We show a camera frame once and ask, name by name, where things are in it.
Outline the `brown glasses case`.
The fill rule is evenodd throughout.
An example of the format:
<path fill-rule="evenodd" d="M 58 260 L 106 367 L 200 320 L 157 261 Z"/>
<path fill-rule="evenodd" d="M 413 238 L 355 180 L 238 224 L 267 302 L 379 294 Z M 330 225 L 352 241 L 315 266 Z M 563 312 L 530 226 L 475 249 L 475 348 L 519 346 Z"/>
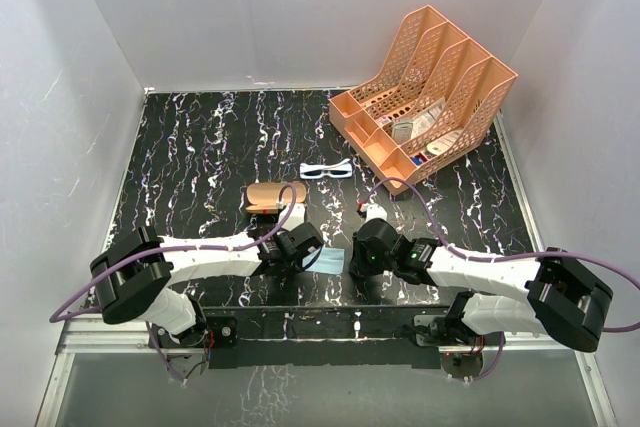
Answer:
<path fill-rule="evenodd" d="M 278 201 L 282 200 L 284 205 L 291 202 L 292 191 L 286 189 L 280 197 L 280 192 L 284 188 L 283 182 L 259 182 L 250 184 L 247 187 L 246 195 L 248 205 L 246 211 L 250 214 L 278 214 L 280 208 Z"/>

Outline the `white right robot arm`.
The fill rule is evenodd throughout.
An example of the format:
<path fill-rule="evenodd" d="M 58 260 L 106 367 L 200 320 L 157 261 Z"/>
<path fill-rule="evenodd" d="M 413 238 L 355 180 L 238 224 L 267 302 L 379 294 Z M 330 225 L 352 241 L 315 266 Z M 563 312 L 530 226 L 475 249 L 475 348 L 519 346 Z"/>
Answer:
<path fill-rule="evenodd" d="M 365 222 L 352 245 L 356 278 L 391 272 L 412 285 L 458 289 L 445 315 L 409 326 L 428 345 L 470 344 L 499 332 L 548 335 L 587 353 L 599 345 L 613 292 L 561 250 L 512 260 L 409 240 L 380 218 Z"/>

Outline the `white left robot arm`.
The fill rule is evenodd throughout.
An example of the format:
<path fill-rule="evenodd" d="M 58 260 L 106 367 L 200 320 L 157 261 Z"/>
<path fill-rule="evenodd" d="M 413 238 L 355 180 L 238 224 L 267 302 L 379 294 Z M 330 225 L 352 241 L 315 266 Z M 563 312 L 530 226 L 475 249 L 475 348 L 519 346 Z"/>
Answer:
<path fill-rule="evenodd" d="M 179 239 L 138 227 L 90 264 L 102 320 L 108 325 L 141 320 L 169 338 L 195 347 L 210 333 L 204 312 L 192 296 L 172 286 L 210 277 L 290 276 L 306 270 L 324 242 L 309 222 L 268 238 L 256 229 L 230 237 Z"/>

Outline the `light blue cleaning cloth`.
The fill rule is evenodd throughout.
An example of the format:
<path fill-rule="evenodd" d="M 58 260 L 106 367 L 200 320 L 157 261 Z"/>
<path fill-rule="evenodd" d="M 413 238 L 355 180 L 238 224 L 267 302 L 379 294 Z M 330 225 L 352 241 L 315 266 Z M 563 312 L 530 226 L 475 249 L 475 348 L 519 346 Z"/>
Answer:
<path fill-rule="evenodd" d="M 345 263 L 345 252 L 343 249 L 325 247 L 322 249 L 318 259 L 309 267 L 309 271 L 340 275 L 343 272 Z"/>

